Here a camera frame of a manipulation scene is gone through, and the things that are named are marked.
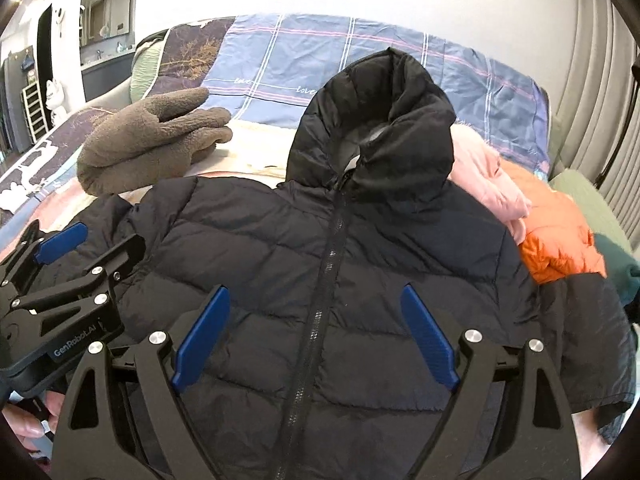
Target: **blue fingertip pad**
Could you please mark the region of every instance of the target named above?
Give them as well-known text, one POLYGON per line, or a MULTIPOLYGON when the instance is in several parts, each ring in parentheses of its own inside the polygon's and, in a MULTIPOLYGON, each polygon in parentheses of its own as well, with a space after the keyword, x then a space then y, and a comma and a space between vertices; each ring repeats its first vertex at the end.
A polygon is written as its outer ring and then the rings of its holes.
POLYGON ((460 384, 455 352, 411 285, 402 290, 400 306, 431 375, 449 391, 455 390, 460 384))
POLYGON ((175 355, 174 390, 181 394, 194 384, 204 370, 205 362, 218 342, 231 311, 229 291, 221 286, 189 330, 175 355))
POLYGON ((61 256, 78 247, 86 240, 88 234, 89 229, 87 226, 82 222, 76 222, 64 231, 60 231, 51 238, 44 240, 40 244, 34 259, 41 265, 52 264, 61 256))

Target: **black jacket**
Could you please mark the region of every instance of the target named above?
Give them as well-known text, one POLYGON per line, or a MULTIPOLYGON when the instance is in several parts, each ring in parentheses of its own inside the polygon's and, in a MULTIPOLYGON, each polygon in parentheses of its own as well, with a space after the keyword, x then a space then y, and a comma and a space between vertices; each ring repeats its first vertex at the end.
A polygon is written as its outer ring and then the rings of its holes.
MULTIPOLYGON (((228 287, 228 333, 183 398, 230 479, 407 473, 449 399, 402 320, 409 281, 495 342, 542 338, 574 408, 613 405, 610 420, 633 397, 615 291, 597 274, 535 285, 507 229, 447 180, 454 119, 414 58, 369 56, 315 95, 277 189, 194 177, 157 184, 137 206, 98 199, 76 219, 90 238, 38 286, 143 235, 146 258, 116 290, 129 342, 169 329, 214 284, 228 287)), ((499 396, 498 387, 468 467, 487 448, 499 396)))

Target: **blue plaid blanket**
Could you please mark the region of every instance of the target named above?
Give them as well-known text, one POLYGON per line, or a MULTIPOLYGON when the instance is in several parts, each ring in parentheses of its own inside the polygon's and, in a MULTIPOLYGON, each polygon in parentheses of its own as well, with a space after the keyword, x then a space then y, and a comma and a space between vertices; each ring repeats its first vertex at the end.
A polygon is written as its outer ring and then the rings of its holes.
POLYGON ((395 25, 310 14, 238 16, 204 78, 210 95, 203 107, 296 128, 328 79, 388 46, 420 61, 459 121, 505 158, 546 178, 548 104, 535 81, 471 48, 395 25))

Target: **gray fuzzy fabric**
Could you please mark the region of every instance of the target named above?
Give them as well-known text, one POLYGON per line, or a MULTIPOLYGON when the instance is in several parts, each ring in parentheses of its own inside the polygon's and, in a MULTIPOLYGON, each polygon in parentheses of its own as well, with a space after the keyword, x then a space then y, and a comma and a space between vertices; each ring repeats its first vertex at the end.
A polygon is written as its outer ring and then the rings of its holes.
POLYGON ((229 142, 224 108, 196 110, 206 88, 142 99, 109 117, 89 135, 78 156, 78 180, 91 195, 122 193, 183 176, 217 142, 229 142))

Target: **pink fabric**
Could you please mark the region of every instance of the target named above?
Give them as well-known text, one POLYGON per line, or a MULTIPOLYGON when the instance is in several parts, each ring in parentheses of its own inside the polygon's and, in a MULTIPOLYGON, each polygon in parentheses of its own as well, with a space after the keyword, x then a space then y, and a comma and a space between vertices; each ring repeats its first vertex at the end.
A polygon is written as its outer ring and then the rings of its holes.
POLYGON ((531 201, 500 167, 500 155, 466 124, 451 127, 454 163, 449 178, 505 224, 517 244, 524 241, 523 218, 531 201))

